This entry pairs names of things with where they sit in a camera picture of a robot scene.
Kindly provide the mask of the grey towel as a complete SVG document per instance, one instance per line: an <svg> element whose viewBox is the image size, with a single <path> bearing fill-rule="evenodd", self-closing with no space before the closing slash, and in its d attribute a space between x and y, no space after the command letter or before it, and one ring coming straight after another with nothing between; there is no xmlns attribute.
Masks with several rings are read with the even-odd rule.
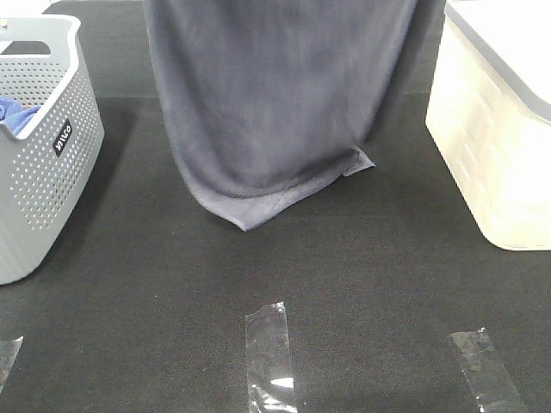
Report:
<svg viewBox="0 0 551 413"><path fill-rule="evenodd" d="M252 230L372 167L362 143L416 1L147 1L176 165L207 211Z"/></svg>

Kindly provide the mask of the blue towel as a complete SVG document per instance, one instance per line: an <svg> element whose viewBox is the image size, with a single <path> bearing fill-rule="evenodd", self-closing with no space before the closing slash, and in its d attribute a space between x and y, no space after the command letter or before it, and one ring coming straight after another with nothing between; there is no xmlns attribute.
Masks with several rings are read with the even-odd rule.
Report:
<svg viewBox="0 0 551 413"><path fill-rule="evenodd" d="M17 135L41 109L41 105L23 106L19 101L2 96L1 124L6 126L14 135Z"/></svg>

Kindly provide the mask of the black table cloth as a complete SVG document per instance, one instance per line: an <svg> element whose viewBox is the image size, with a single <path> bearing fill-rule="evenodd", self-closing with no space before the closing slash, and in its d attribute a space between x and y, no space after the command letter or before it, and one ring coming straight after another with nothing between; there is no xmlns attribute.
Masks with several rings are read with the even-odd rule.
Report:
<svg viewBox="0 0 551 413"><path fill-rule="evenodd" d="M139 1L63 1L106 136L42 265L1 290L23 338L4 412L244 412L245 316L283 302L304 412L471 412L448 335L485 327L531 412L550 409L550 254L480 233L424 124L443 2L415 13L365 150L255 231L176 169Z"/></svg>

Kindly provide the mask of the middle clear tape strip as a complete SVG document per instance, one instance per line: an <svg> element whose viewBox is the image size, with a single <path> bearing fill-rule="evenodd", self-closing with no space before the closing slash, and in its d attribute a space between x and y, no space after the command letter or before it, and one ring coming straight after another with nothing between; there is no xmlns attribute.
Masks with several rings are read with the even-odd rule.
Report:
<svg viewBox="0 0 551 413"><path fill-rule="evenodd" d="M250 412L296 412L288 323L282 302L245 317L246 376Z"/></svg>

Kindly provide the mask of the clear tape strip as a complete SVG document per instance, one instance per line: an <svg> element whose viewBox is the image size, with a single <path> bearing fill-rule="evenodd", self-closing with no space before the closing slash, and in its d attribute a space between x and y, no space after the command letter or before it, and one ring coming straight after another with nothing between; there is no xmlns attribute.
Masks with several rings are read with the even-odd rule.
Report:
<svg viewBox="0 0 551 413"><path fill-rule="evenodd" d="M250 412L296 412L288 323L282 302L245 317L246 376Z"/></svg>
<svg viewBox="0 0 551 413"><path fill-rule="evenodd" d="M475 412L529 412L485 327L451 333L448 340L474 397Z"/></svg>
<svg viewBox="0 0 551 413"><path fill-rule="evenodd" d="M24 337L20 336L14 340L0 341L0 392L9 378L23 340Z"/></svg>

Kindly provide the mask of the black label on basket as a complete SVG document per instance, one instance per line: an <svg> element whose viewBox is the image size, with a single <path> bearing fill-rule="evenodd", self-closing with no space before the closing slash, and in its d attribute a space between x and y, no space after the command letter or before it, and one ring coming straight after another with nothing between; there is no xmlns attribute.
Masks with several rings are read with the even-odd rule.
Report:
<svg viewBox="0 0 551 413"><path fill-rule="evenodd" d="M60 157L68 140L72 135L73 128L69 119L66 119L63 126L61 127L57 137L53 141L53 150L57 157Z"/></svg>

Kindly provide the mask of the cream woven storage box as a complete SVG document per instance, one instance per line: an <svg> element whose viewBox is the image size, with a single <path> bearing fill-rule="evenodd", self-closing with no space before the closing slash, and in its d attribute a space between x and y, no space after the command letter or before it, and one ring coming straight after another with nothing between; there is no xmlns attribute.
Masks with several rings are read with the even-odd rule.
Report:
<svg viewBox="0 0 551 413"><path fill-rule="evenodd" d="M484 237L548 250L549 2L446 2L425 123Z"/></svg>

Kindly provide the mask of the grey perforated laundry basket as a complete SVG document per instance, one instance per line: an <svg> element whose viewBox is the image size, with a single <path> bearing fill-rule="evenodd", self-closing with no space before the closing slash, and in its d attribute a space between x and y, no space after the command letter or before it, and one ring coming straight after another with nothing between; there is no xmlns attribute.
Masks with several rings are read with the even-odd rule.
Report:
<svg viewBox="0 0 551 413"><path fill-rule="evenodd" d="M14 135L1 125L1 282L36 270L77 204L102 146L104 128L70 15L4 17L3 42L41 42L46 53L1 57L1 95L41 105ZM66 119L72 135L60 157L53 141Z"/></svg>

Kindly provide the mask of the right clear tape strip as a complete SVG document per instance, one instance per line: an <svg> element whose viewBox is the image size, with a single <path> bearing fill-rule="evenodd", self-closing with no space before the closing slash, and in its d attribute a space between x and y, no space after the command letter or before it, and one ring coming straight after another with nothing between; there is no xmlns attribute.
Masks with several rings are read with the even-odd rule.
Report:
<svg viewBox="0 0 551 413"><path fill-rule="evenodd" d="M451 333L448 340L474 397L475 412L529 412L485 327Z"/></svg>

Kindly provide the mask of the left clear tape strip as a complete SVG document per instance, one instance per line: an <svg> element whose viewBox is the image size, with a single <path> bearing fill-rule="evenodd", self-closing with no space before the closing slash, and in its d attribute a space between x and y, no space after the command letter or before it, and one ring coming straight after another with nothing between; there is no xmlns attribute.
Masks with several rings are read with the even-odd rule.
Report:
<svg viewBox="0 0 551 413"><path fill-rule="evenodd" d="M9 378L23 340L24 337L20 336L14 340L0 341L0 392Z"/></svg>

